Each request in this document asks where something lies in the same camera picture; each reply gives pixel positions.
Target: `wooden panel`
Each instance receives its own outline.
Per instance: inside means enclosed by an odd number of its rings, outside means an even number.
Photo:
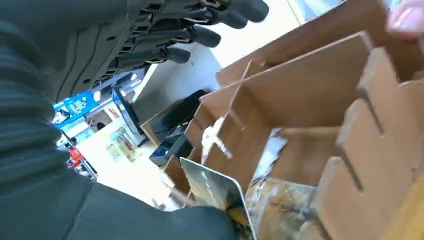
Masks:
[[[412,106],[412,109],[417,118],[417,123],[421,131],[421,135],[424,134],[424,79],[406,81],[400,84],[400,89],[406,96],[408,103]]]
[[[413,182],[411,170],[421,160],[421,132],[416,115],[398,87],[396,72],[383,48],[374,49],[360,80],[358,89],[375,113],[390,149],[398,149],[396,167],[409,176],[399,181]]]
[[[365,30],[376,46],[387,46],[403,81],[422,68],[416,41],[404,42],[386,33],[387,7],[380,0],[347,0],[324,15],[282,35],[216,74],[221,86],[239,81],[249,61],[275,66]]]
[[[412,186],[402,207],[386,228],[381,240],[422,240],[424,238],[424,174]]]
[[[145,121],[141,126],[141,130],[143,130],[143,132],[146,134],[146,136],[148,137],[148,139],[154,143],[157,147],[162,143],[162,140],[158,139],[156,137],[156,134],[153,132],[152,128],[151,128],[151,124],[152,121],[159,116],[160,114],[162,114],[163,112],[165,112],[166,110],[168,110],[169,108],[173,107],[176,103],[179,103],[180,101],[176,101],[173,104],[169,105],[167,108],[164,108],[162,111],[156,113],[154,116],[152,116],[149,120]]]
[[[191,120],[185,129],[185,137],[194,148],[202,148],[202,135],[204,130],[201,129],[196,120]]]
[[[189,181],[186,178],[180,161],[175,155],[172,155],[166,163],[164,172],[174,182],[175,188],[187,195],[190,191]]]
[[[268,141],[271,127],[264,121],[262,112],[254,100],[242,88],[237,91],[234,102],[237,104],[231,105],[230,108],[235,116],[227,115],[222,126],[231,125],[236,122],[235,119],[239,119],[243,122],[244,128],[225,127],[228,131],[218,134],[225,146],[231,146],[232,158],[228,159],[214,145],[205,165],[235,178],[246,192]]]
[[[386,145],[385,136],[380,135],[376,121],[363,100],[357,100],[349,108],[347,116],[337,145],[344,153],[342,158],[346,165],[363,188],[364,198],[381,217],[379,222],[387,225],[408,193],[410,185],[405,179],[411,175],[398,171],[403,161],[393,156],[399,156],[395,153],[399,149]]]
[[[252,59],[247,64],[246,70],[244,70],[243,77],[241,77],[241,80],[247,79],[247,78],[249,78],[249,77],[251,77],[255,74],[263,72],[268,68],[269,67],[265,64],[265,62],[258,63],[258,62],[256,62],[255,60]]]
[[[202,102],[197,108],[193,120],[196,121],[198,127],[205,130],[207,127],[213,126],[217,118],[211,115],[208,107]]]
[[[317,186],[332,156],[338,156],[335,143],[338,127],[286,128],[279,135],[287,139],[270,177]]]
[[[254,75],[243,87],[273,127],[340,126],[358,97],[357,84],[372,48],[363,32]]]
[[[190,155],[187,157],[193,162],[200,163],[202,158],[202,148],[195,147],[191,150]]]
[[[140,127],[144,134],[148,137],[148,139],[154,143],[157,147],[161,144],[161,141],[156,137],[156,134],[153,132],[150,124],[151,120],[147,120],[145,123],[143,123]]]
[[[311,208],[333,240],[376,240],[384,231],[380,215],[363,197],[340,157],[328,160]]]
[[[210,114],[215,119],[219,119],[227,113],[231,101],[233,100],[238,88],[238,84],[225,87],[218,91],[214,91],[202,96],[200,100],[202,104],[207,107],[207,110],[210,112]]]

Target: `wooden slot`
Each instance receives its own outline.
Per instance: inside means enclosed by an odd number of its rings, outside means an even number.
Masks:
[[[207,154],[207,158],[204,162],[204,165],[210,169],[213,169],[220,173],[224,173],[223,170],[225,169],[228,161],[229,159],[223,153],[223,151],[216,144],[213,144],[209,150],[209,153]]]
[[[225,87],[202,96],[200,100],[210,114],[215,119],[219,119],[227,113],[238,88],[238,84]]]
[[[317,186],[329,157],[337,156],[338,127],[286,128],[287,139],[271,173],[272,178]]]
[[[268,66],[265,63],[259,64],[252,59],[247,64],[246,70],[244,70],[243,77],[241,77],[241,80],[247,79],[255,74],[263,72],[266,69],[268,69]]]
[[[410,174],[399,172],[403,161],[393,158],[399,156],[395,153],[398,149],[386,145],[368,105],[357,100],[349,111],[337,145],[363,187],[364,198],[381,217],[379,222],[387,225],[408,193],[410,185],[406,180]]]
[[[386,144],[397,149],[397,161],[393,162],[410,186],[411,171],[420,161],[421,131],[416,114],[399,88],[395,69],[383,48],[374,49],[360,80],[358,90],[364,96],[381,125]]]
[[[180,161],[175,155],[169,158],[168,163],[164,169],[164,172],[174,182],[175,188],[187,195],[190,191],[189,181],[186,178],[183,168],[181,167]]]
[[[193,148],[202,148],[203,131],[204,130],[198,126],[196,120],[191,120],[185,129],[185,137]]]
[[[377,240],[384,231],[381,216],[357,188],[340,157],[324,168],[311,203],[312,210],[334,240]]]
[[[190,159],[193,162],[200,163],[202,159],[202,148],[201,147],[194,147],[190,155],[188,156],[188,159]]]
[[[224,117],[224,120],[217,136],[230,153],[235,152],[235,150],[237,149],[240,141],[240,136],[242,136],[242,134],[242,129],[234,119],[233,115],[227,113],[227,115],[225,115]]]
[[[249,61],[270,67],[307,54],[359,31],[366,31],[378,47],[387,47],[403,81],[424,64],[417,41],[398,41],[386,32],[388,9],[381,0],[347,0],[320,17],[295,28],[216,74],[221,86],[239,81]]]
[[[209,113],[207,107],[201,103],[184,132],[191,146],[197,148],[202,147],[203,132],[207,127],[213,126],[215,120],[216,119]]]
[[[256,74],[241,89],[253,96],[272,127],[340,126],[358,98],[371,49],[367,34],[359,32]]]

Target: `photo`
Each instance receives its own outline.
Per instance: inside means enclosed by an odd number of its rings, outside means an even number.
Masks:
[[[225,211],[237,230],[238,240],[255,240],[240,184],[191,160],[180,161],[196,203]]]

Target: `white floor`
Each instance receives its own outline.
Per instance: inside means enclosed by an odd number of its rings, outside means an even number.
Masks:
[[[118,191],[131,195],[152,207],[164,205],[165,211],[173,211],[178,206],[169,198],[170,188],[174,186],[149,156],[156,145],[147,142],[136,151],[136,160],[117,161],[113,171],[99,175],[97,181]]]

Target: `wooden divider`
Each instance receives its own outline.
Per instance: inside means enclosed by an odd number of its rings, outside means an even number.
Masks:
[[[373,4],[367,9],[376,10]],[[305,239],[300,240],[379,239],[423,158],[422,128],[414,120],[423,101],[408,83],[399,86],[394,66],[405,59],[399,54],[393,54],[393,65],[385,50],[373,49],[360,32],[210,95],[214,100],[202,102],[191,124],[202,130],[224,115],[218,137],[231,157],[214,144],[205,165],[237,179],[246,191],[271,129],[303,128],[283,131],[289,144],[271,173],[317,186],[311,203],[316,222],[301,230]],[[401,76],[411,70],[402,68]],[[411,107],[414,98],[419,100]],[[308,132],[318,127],[332,131]],[[199,141],[199,136],[189,139]]]
[[[190,191],[189,181],[186,178],[183,168],[181,167],[180,161],[175,155],[172,155],[166,166],[164,172],[175,184],[175,188],[187,195]]]
[[[413,184],[420,130],[391,61],[374,49],[311,204],[334,240],[377,240]]]
[[[216,74],[221,86],[240,81],[249,61],[273,67],[322,48],[359,31],[367,31],[377,47],[386,47],[402,81],[424,65],[417,41],[398,41],[386,32],[388,8],[382,0],[346,0],[320,17],[295,28]]]
[[[286,128],[279,135],[287,144],[279,154],[271,178],[317,186],[329,157],[337,156],[339,127]]]
[[[359,32],[243,81],[273,127],[340,126],[372,49]]]
[[[228,158],[214,144],[205,166],[235,178],[246,192],[267,144],[271,126],[264,121],[255,100],[244,88],[238,89],[230,109],[217,136],[232,157]]]

